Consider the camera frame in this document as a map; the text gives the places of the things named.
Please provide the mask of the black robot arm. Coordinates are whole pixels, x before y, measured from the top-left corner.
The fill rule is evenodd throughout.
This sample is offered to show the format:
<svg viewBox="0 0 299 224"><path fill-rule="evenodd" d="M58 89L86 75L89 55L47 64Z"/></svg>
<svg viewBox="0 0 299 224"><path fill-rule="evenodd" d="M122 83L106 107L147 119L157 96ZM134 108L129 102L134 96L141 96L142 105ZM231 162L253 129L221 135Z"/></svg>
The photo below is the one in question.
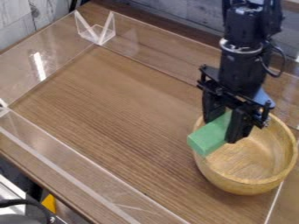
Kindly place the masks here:
<svg viewBox="0 0 299 224"><path fill-rule="evenodd" d="M206 123L231 110L225 139L234 144L255 127L267 126L270 110L277 106L263 83L267 76L283 74L270 69L271 54L283 51L273 39L282 31L282 1L222 0L222 15L219 67L201 66L198 87Z"/></svg>

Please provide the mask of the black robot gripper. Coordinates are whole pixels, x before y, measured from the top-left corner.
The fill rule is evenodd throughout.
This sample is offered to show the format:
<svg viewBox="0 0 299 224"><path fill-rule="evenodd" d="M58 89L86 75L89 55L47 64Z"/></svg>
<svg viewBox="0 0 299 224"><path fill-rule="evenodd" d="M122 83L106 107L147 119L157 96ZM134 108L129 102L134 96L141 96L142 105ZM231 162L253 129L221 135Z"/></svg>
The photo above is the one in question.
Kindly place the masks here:
<svg viewBox="0 0 299 224"><path fill-rule="evenodd" d="M253 127L265 128L275 102L263 89L274 45L235 45L222 39L219 68L201 66L198 87L203 91L203 120L213 122L231 109L226 141L234 144L247 137Z"/></svg>

